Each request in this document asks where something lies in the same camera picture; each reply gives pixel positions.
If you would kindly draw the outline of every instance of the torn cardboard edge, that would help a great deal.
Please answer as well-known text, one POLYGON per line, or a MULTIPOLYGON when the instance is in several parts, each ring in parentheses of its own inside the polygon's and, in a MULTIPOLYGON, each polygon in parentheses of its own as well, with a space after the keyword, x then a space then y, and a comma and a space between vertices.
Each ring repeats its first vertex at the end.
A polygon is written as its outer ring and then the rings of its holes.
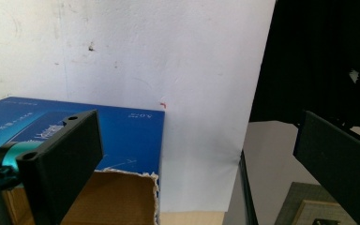
MULTIPOLYGON (((62 224, 158 225, 158 192, 157 174, 95 171, 62 224)), ((23 188, 4 191, 4 199, 13 224, 34 224, 23 188)))

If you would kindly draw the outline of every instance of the red mark on wall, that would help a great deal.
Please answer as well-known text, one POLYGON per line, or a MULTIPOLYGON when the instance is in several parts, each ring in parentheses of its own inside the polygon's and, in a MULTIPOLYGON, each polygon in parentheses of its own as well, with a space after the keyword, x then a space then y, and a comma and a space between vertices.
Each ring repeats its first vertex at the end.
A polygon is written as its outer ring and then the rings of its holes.
POLYGON ((166 109, 166 103, 165 102, 160 102, 159 105, 163 106, 163 109, 166 109))

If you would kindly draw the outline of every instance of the box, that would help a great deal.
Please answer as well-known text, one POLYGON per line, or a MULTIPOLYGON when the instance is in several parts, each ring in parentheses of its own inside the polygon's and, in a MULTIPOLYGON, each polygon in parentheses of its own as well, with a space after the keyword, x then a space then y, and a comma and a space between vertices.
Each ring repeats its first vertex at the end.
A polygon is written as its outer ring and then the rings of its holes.
MULTIPOLYGON (((46 140, 61 119, 88 110, 98 111, 104 158, 62 224, 156 224, 164 112, 8 97, 0 100, 0 146, 46 140)), ((4 198, 14 224, 33 224, 23 188, 4 198)))

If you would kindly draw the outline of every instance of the black cloth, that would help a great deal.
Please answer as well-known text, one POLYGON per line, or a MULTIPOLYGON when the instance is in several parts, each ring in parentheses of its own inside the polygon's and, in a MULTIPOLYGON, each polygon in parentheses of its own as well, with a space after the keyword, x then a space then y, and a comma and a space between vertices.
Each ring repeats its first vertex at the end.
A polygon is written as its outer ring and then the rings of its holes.
POLYGON ((250 122, 298 124, 301 111, 360 127, 360 0, 278 0, 250 122))

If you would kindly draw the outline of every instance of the white panel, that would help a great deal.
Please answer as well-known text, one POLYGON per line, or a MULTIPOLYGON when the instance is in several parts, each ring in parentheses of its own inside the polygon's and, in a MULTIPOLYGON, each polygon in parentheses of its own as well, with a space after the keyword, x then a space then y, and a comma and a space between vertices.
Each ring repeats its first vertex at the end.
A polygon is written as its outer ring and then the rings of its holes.
POLYGON ((165 110, 161 211, 226 211, 274 4, 1 0, 0 98, 165 110))

